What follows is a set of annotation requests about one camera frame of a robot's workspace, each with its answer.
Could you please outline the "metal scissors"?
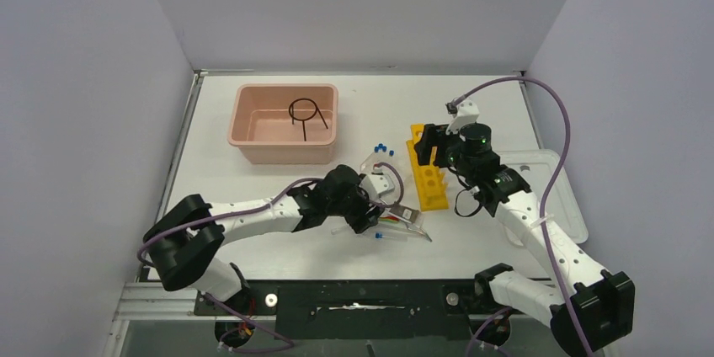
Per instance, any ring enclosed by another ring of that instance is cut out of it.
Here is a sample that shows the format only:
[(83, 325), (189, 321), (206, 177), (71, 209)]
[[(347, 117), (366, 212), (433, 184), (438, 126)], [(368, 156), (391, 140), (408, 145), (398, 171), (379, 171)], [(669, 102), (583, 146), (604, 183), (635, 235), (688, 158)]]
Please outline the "metal scissors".
[(420, 226), (417, 226), (415, 223), (410, 222), (408, 220), (404, 220), (404, 219), (399, 219), (399, 220), (401, 220), (402, 222), (398, 223), (398, 224), (404, 225), (405, 229), (408, 232), (416, 233), (419, 236), (425, 238), (428, 242), (433, 242), (433, 239), (431, 238), (431, 236)]

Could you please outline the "black wire ring stand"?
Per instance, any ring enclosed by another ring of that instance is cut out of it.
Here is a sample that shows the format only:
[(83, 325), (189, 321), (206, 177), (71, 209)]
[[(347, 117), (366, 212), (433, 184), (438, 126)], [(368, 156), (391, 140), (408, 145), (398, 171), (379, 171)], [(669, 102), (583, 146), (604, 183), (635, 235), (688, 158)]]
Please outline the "black wire ring stand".
[(325, 116), (323, 115), (320, 107), (314, 99), (307, 97), (301, 97), (294, 99), (287, 108), (288, 115), (290, 117), (290, 122), (292, 125), (299, 125), (301, 127), (302, 138), (304, 142), (307, 142), (307, 122), (315, 119), (316, 117), (322, 123), (322, 126), (328, 130), (329, 125)]

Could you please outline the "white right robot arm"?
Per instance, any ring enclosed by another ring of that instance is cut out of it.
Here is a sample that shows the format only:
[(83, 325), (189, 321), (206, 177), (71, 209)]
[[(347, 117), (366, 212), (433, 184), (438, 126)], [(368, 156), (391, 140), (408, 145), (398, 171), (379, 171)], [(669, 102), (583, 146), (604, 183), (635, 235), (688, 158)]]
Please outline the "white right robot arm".
[(570, 356), (586, 356), (629, 335), (636, 287), (588, 256), (542, 209), (529, 183), (492, 149), (491, 129), (471, 123), (453, 133), (426, 124), (413, 145), (420, 166), (450, 170), (463, 189), (514, 235), (554, 282), (543, 285), (507, 264), (475, 276), (478, 308), (510, 306), (551, 330)]

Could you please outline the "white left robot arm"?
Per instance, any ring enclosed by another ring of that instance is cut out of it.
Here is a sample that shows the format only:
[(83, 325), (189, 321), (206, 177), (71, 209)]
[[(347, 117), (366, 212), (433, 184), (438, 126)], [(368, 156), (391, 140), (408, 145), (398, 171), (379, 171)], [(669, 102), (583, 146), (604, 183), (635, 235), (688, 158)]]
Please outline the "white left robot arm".
[(221, 247), (275, 232), (301, 232), (341, 217), (357, 234), (377, 223), (386, 197), (401, 184), (383, 173), (357, 173), (340, 164), (323, 178), (299, 178), (274, 197), (216, 203), (191, 194), (151, 229), (137, 257), (158, 273), (163, 289), (193, 288), (227, 301), (248, 285)]

